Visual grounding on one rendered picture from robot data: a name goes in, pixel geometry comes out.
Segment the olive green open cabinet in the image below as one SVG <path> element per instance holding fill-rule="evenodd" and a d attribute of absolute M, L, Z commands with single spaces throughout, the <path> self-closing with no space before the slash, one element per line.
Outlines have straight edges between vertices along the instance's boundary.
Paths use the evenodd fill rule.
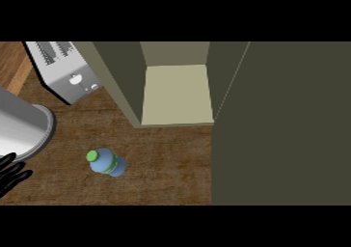
<path fill-rule="evenodd" d="M 214 123 L 245 41 L 78 41 L 74 46 L 133 127 Z"/>

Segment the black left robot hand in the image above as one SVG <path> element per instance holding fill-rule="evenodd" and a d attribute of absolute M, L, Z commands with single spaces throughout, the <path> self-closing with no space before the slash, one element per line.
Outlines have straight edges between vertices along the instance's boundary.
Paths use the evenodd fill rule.
<path fill-rule="evenodd" d="M 23 169 L 25 163 L 22 161 L 13 162 L 15 158 L 13 152 L 0 158 L 0 199 L 32 175 L 32 171 Z"/>

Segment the blue water bottle green cap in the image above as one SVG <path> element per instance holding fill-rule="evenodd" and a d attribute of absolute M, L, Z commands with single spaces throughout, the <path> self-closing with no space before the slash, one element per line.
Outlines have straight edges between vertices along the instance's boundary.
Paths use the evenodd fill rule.
<path fill-rule="evenodd" d="M 106 148 L 88 151 L 86 159 L 91 170 L 114 178 L 120 177 L 127 169 L 125 159 Z"/>

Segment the silver toaster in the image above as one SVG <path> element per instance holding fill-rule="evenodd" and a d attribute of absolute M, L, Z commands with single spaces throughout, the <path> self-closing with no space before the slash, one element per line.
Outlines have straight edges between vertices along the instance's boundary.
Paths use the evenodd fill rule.
<path fill-rule="evenodd" d="M 100 88 L 100 82 L 71 41 L 25 41 L 29 62 L 46 90 L 74 104 Z"/>

